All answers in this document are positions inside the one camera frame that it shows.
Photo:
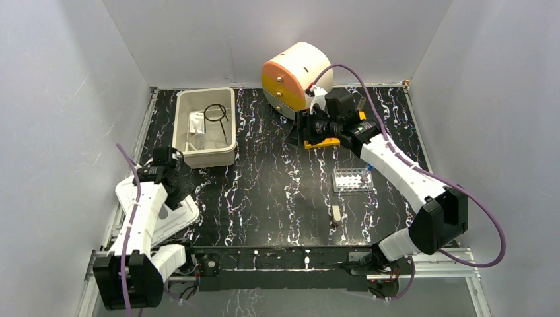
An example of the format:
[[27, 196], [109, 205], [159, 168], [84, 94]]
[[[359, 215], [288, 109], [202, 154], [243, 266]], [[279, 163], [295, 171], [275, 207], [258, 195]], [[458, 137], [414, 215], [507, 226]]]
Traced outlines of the white bin lid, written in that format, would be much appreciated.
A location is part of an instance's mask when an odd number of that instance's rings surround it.
[[122, 229], [111, 247], [115, 252], [122, 249], [124, 234], [134, 207], [137, 209], [127, 250], [140, 250], [142, 253], [147, 253], [152, 247], [161, 245], [167, 238], [194, 224], [200, 216], [191, 194], [181, 202], [179, 208], [171, 210], [167, 207], [165, 201], [168, 194], [162, 184], [143, 182], [141, 197], [137, 199], [137, 186], [133, 184], [133, 176], [118, 183], [115, 193], [125, 215]]

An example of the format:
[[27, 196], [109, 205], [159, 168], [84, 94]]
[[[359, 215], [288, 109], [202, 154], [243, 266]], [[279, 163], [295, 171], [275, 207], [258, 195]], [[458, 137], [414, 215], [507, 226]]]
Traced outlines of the clear plastic funnel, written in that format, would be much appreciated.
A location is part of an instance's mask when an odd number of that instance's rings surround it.
[[192, 135], [189, 143], [192, 151], [204, 151], [216, 148], [215, 141], [202, 134]]

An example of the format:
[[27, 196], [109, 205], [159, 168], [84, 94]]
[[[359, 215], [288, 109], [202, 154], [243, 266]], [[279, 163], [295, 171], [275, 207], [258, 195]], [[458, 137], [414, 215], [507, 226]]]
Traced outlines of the glass test tube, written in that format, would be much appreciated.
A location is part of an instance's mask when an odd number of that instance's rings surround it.
[[366, 101], [367, 101], [367, 99], [366, 99], [365, 97], [363, 97], [363, 96], [360, 97], [360, 99], [359, 99], [359, 101], [358, 101], [358, 103], [357, 103], [357, 110], [358, 110], [358, 112], [362, 112], [362, 111], [363, 111], [363, 108], [364, 108], [364, 105], [365, 105]]

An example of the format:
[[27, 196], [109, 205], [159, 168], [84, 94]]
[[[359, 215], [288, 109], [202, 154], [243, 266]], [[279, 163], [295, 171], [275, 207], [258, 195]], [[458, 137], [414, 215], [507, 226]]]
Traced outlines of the black ring clamp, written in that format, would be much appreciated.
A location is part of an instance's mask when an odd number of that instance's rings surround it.
[[[210, 116], [208, 114], [208, 112], [210, 111], [210, 109], [214, 109], [214, 108], [217, 108], [221, 112], [221, 115]], [[226, 108], [222, 104], [217, 104], [217, 103], [210, 104], [204, 109], [203, 118], [204, 118], [203, 126], [204, 126], [204, 129], [205, 129], [205, 132], [207, 132], [207, 122], [218, 122], [219, 123], [219, 125], [221, 127], [221, 131], [223, 133], [224, 141], [227, 144], [228, 139], [227, 139], [224, 123], [222, 122], [224, 119], [226, 121], [229, 121], [229, 119], [227, 118]]]

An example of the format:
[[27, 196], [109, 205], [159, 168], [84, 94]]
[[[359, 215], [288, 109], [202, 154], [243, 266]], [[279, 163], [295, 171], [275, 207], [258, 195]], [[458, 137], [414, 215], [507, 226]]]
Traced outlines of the white clay triangle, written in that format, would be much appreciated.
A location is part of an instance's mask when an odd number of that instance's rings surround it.
[[194, 147], [192, 143], [190, 143], [189, 141], [186, 141], [186, 144], [185, 144], [185, 151], [186, 152], [192, 152], [192, 151], [196, 151], [196, 150], [197, 150], [197, 148]]

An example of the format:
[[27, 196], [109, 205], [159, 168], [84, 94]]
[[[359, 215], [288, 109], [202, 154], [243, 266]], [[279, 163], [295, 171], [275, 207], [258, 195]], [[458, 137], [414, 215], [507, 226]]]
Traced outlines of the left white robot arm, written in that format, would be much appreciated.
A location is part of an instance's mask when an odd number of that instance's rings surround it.
[[182, 244], [163, 242], [196, 223], [200, 210], [182, 175], [184, 156], [174, 147], [157, 147], [143, 166], [124, 156], [132, 175], [115, 193], [125, 219], [114, 243], [93, 263], [93, 274], [106, 310], [157, 307], [165, 284], [177, 270], [189, 275], [197, 257]]

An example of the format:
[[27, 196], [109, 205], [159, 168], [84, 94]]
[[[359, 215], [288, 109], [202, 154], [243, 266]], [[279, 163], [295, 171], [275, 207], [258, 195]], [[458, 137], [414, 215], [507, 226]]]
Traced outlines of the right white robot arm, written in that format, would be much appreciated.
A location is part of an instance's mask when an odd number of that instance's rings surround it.
[[468, 199], [452, 186], [430, 178], [399, 151], [376, 120], [362, 119], [348, 92], [306, 90], [310, 107], [299, 117], [302, 136], [310, 143], [336, 138], [379, 171], [416, 213], [412, 223], [372, 246], [362, 262], [390, 273], [398, 260], [418, 253], [434, 254], [468, 229]]

